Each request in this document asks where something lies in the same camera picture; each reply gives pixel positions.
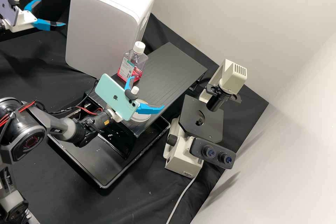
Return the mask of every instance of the flask label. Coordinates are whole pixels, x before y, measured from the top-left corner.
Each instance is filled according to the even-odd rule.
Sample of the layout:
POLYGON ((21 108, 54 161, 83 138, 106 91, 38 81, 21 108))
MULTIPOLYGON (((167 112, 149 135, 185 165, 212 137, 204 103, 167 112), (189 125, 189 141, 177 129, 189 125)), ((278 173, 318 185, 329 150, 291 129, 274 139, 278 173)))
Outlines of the flask label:
POLYGON ((134 64, 130 62, 126 57, 124 57, 120 66, 119 75, 124 80, 127 80, 129 77, 131 77, 133 70, 134 64))

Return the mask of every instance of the mint green smartphone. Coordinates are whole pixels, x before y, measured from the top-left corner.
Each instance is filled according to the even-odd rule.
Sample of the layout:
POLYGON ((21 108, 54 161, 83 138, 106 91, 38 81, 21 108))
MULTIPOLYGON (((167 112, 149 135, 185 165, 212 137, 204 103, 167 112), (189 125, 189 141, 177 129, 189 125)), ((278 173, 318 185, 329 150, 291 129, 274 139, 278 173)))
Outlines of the mint green smartphone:
POLYGON ((95 92, 126 121, 131 119, 139 107, 137 101, 129 102, 129 99, 125 95, 125 90, 106 73, 101 76, 95 92))

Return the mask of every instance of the black stage plate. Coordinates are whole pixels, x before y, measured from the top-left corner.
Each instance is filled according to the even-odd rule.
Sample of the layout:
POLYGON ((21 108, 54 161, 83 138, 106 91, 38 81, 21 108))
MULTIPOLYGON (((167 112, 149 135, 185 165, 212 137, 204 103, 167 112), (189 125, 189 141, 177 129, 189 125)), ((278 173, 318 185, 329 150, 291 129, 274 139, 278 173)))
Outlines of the black stage plate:
POLYGON ((210 111, 206 103, 185 95, 179 124, 189 135, 214 143, 221 142, 223 139, 223 118, 223 110, 210 111))

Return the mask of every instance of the white power cord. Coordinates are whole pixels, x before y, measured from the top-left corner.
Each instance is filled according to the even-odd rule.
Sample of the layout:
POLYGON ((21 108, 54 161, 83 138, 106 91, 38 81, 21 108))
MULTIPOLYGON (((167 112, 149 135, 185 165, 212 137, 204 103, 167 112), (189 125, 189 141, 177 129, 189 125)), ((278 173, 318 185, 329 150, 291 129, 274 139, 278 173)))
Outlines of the white power cord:
POLYGON ((195 179, 196 179, 197 175, 199 174, 199 172, 200 172, 200 171, 198 171, 198 173, 195 175, 195 177, 190 181, 190 183, 187 185, 187 187, 186 187, 186 188, 184 189, 184 191, 181 193, 181 195, 180 195, 179 199, 177 200, 177 202, 176 202, 176 204, 175 204, 175 206, 174 206, 174 208, 173 208, 173 210, 172 210, 172 212, 171 212, 171 214, 170 214, 170 216, 169 216, 169 218, 168 218, 166 224, 169 224, 170 219, 173 217, 173 215, 174 215, 174 213, 175 213, 175 210, 176 210, 177 206, 179 205, 179 203, 180 203, 180 201, 181 201, 183 195, 186 193, 186 191, 189 189, 189 187, 190 187, 190 186, 192 185, 192 183, 195 181, 195 179))

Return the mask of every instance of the white speaker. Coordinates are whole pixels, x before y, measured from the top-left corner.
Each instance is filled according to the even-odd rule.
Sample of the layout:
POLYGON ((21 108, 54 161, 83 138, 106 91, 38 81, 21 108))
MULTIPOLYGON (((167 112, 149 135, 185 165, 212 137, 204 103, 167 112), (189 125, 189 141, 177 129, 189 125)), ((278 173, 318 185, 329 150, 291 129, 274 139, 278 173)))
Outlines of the white speaker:
POLYGON ((144 35, 154 0, 71 0, 66 62, 95 78, 117 73, 144 35))

